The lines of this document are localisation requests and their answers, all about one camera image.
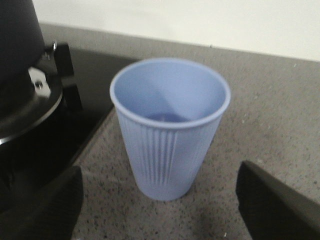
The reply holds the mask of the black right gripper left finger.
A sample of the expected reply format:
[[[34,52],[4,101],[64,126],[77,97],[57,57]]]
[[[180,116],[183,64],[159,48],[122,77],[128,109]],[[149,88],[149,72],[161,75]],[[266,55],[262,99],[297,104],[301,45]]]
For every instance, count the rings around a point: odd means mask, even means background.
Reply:
[[[79,166],[66,169],[23,203],[0,214],[2,240],[69,240],[83,204]]]

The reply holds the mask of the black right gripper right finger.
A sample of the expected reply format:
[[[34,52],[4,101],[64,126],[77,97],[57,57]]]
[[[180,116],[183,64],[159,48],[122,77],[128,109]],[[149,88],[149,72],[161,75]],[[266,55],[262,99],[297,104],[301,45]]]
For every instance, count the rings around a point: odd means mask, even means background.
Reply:
[[[320,205],[250,161],[239,167],[238,210],[254,240],[318,240]]]

